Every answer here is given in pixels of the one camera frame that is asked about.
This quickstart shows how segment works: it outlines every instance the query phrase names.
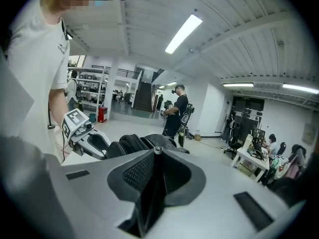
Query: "white ceiling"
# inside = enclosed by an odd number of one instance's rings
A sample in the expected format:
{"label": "white ceiling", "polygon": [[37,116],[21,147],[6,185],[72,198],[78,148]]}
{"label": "white ceiling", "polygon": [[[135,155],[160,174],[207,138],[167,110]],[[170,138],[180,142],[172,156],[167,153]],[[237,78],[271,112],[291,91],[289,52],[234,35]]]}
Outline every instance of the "white ceiling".
{"label": "white ceiling", "polygon": [[[165,53],[192,13],[203,23]],[[282,89],[284,82],[319,88],[317,50],[286,0],[114,0],[67,12],[65,21],[73,55],[121,54],[191,78],[211,73],[221,84],[254,82],[234,94],[319,111],[318,96]]]}

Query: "gray floor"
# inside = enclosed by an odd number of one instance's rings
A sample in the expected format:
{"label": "gray floor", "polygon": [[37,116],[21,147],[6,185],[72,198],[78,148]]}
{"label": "gray floor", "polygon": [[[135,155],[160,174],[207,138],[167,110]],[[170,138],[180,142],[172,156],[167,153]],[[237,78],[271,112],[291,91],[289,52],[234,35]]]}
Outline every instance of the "gray floor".
{"label": "gray floor", "polygon": [[110,119],[155,126],[163,126],[164,123],[164,118],[158,111],[150,113],[136,110],[132,109],[131,105],[116,101],[112,101]]}

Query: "railing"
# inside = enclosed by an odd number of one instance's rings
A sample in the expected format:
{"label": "railing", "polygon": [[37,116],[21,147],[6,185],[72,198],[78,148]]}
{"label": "railing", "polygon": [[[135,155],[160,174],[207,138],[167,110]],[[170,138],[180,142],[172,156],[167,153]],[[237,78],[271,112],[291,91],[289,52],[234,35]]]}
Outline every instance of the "railing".
{"label": "railing", "polygon": [[155,81],[156,78],[157,78],[158,76],[160,76],[160,74],[161,74],[162,72],[164,72],[164,70],[163,70],[163,69],[159,69],[159,70],[157,71],[157,73],[153,73],[152,82]]}
{"label": "railing", "polygon": [[133,71],[128,71],[128,70],[124,70],[124,69],[118,69],[116,75],[118,76],[122,76],[122,77],[126,77],[126,78],[132,78],[137,80],[137,78],[139,77],[138,72],[133,72]]}
{"label": "railing", "polygon": [[[104,67],[104,66],[95,66],[92,65],[92,68],[97,68],[97,69],[104,69],[105,68],[105,74],[110,74],[111,68],[110,67]],[[116,75],[118,76],[122,76],[122,77],[126,77],[126,78],[131,78],[131,79],[135,79],[137,80],[137,78],[139,77],[138,72],[133,72],[133,71],[128,71],[128,70],[124,70],[124,69],[118,69],[118,71],[116,72]]]}
{"label": "railing", "polygon": [[144,74],[144,71],[142,71],[142,75],[141,75],[139,84],[138,84],[138,86],[137,86],[138,88],[137,88],[137,91],[136,91],[136,95],[135,95],[135,99],[134,99],[134,106],[133,106],[134,109],[136,108],[136,104],[137,104],[137,102],[138,102],[138,100],[139,100],[139,95],[140,95],[140,89],[141,89],[141,82],[142,82],[143,74]]}

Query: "staircase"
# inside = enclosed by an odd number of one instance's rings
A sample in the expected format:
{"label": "staircase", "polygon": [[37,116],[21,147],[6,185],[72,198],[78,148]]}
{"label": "staircase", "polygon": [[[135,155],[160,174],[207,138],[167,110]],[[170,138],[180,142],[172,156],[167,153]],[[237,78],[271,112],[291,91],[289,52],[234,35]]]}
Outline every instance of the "staircase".
{"label": "staircase", "polygon": [[152,95],[151,84],[141,82],[137,92],[137,99],[134,103],[134,108],[146,112],[152,112]]}

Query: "shelving unit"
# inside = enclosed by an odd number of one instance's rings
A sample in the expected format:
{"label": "shelving unit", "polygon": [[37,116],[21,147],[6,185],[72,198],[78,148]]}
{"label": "shelving unit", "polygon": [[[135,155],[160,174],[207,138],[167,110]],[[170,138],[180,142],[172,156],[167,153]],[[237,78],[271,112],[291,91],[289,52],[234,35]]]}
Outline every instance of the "shelving unit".
{"label": "shelving unit", "polygon": [[68,69],[70,70],[74,70],[76,72],[78,72],[78,76],[80,76],[80,74],[82,73],[94,73],[94,74],[101,74],[101,78],[99,80],[90,80],[90,79],[79,79],[77,78],[76,80],[78,82],[89,82],[89,83],[98,83],[98,92],[91,92],[91,91],[81,91],[81,93],[85,93],[85,94],[91,94],[91,95],[97,95],[97,103],[93,103],[93,102],[89,102],[89,101],[82,101],[82,104],[85,106],[92,106],[92,107],[96,107],[96,121],[98,118],[98,113],[99,113],[99,107],[102,106],[102,104],[99,104],[100,101],[100,97],[105,95],[105,93],[101,93],[101,87],[102,84],[105,84],[104,80],[105,80],[105,73],[108,73],[107,70],[109,70],[108,68],[105,67],[100,67],[100,68],[84,68],[84,67],[68,67]]}

